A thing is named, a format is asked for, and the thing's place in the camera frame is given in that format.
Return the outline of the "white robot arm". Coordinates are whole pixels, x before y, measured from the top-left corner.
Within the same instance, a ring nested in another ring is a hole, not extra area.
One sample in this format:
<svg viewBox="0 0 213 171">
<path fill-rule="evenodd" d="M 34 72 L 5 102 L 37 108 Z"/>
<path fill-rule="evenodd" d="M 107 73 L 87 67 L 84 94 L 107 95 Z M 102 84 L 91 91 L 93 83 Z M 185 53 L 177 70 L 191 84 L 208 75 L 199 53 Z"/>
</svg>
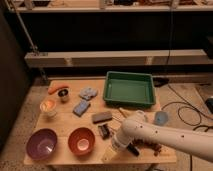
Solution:
<svg viewBox="0 0 213 171">
<path fill-rule="evenodd" d="M 213 133 L 157 126 L 147 122 L 143 111 L 136 111 L 121 122 L 111 144 L 105 150 L 102 161 L 111 162 L 134 139 L 159 143 L 213 162 Z"/>
</svg>

